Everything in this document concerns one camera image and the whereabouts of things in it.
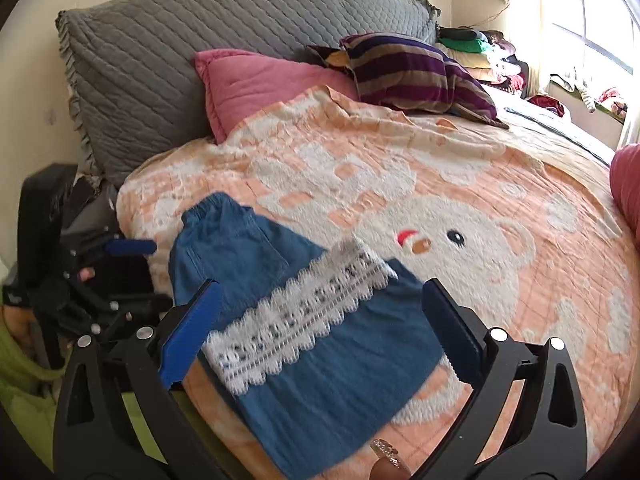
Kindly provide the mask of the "right hand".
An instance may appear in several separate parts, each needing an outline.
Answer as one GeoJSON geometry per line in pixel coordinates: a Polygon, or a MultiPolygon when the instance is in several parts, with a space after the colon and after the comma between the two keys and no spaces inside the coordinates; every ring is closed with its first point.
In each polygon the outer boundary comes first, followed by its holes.
{"type": "Polygon", "coordinates": [[[400,457],[398,449],[384,439],[373,439],[370,448],[376,456],[370,480],[408,480],[411,471],[400,457]]]}

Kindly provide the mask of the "green sleeve left forearm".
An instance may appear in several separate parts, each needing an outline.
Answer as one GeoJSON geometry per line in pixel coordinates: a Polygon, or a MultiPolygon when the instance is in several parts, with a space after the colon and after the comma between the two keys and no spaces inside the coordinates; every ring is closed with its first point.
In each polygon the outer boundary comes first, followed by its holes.
{"type": "Polygon", "coordinates": [[[1,322],[1,404],[30,448],[53,469],[53,431],[58,404],[53,384],[64,370],[35,363],[1,322]]]}

